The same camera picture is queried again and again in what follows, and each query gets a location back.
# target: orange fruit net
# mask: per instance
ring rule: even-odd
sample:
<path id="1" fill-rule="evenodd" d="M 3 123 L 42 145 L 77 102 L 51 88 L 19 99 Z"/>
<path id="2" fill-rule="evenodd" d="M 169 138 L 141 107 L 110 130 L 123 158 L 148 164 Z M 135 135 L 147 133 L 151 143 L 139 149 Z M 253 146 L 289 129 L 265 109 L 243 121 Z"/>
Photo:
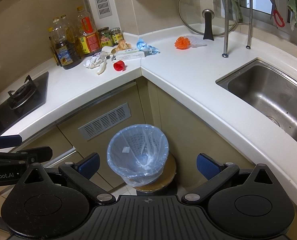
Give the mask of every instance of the orange fruit net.
<path id="1" fill-rule="evenodd" d="M 188 38 L 181 36 L 176 40 L 174 45 L 177 49 L 187 49 L 191 43 Z"/>

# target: white sticker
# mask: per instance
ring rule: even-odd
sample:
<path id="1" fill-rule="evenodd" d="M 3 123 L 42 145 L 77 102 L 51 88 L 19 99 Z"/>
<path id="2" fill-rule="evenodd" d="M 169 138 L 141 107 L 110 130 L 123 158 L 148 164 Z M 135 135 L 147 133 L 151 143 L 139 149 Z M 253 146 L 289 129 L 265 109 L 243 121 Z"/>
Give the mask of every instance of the white sticker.
<path id="1" fill-rule="evenodd" d="M 124 147 L 122 150 L 122 153 L 129 153 L 130 152 L 130 147 Z"/>

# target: tile floor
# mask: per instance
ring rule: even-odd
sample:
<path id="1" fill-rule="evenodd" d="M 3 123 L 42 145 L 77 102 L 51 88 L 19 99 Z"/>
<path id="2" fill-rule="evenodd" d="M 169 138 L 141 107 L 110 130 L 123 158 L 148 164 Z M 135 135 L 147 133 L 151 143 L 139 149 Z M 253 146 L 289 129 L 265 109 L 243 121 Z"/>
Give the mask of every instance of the tile floor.
<path id="1" fill-rule="evenodd" d="M 116 191 L 111 192 L 114 197 L 118 198 L 119 195 L 136 195 L 136 189 L 129 185 L 124 185 L 117 189 Z"/>

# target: triangular cutout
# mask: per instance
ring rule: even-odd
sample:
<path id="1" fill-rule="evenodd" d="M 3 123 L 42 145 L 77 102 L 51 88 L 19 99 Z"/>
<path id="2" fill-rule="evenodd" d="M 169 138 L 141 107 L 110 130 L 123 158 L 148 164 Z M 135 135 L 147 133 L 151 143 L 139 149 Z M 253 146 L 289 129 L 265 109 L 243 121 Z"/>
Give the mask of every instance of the triangular cutout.
<path id="1" fill-rule="evenodd" d="M 25 180 L 25 184 L 34 183 L 34 182 L 41 182 L 43 181 L 42 176 L 40 175 L 37 169 L 32 170 L 27 179 Z"/>
<path id="2" fill-rule="evenodd" d="M 266 173 L 265 169 L 261 169 L 257 174 L 254 182 L 257 183 L 264 183 L 264 184 L 273 184 L 269 175 Z"/>

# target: stainless steel sink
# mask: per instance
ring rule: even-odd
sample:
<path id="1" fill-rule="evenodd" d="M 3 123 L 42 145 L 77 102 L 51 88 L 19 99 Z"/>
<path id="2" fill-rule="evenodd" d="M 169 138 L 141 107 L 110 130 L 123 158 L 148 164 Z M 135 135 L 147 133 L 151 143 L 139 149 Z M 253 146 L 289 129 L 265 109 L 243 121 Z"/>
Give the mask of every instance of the stainless steel sink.
<path id="1" fill-rule="evenodd" d="M 297 81 L 255 60 L 217 84 L 266 115 L 297 141 Z"/>

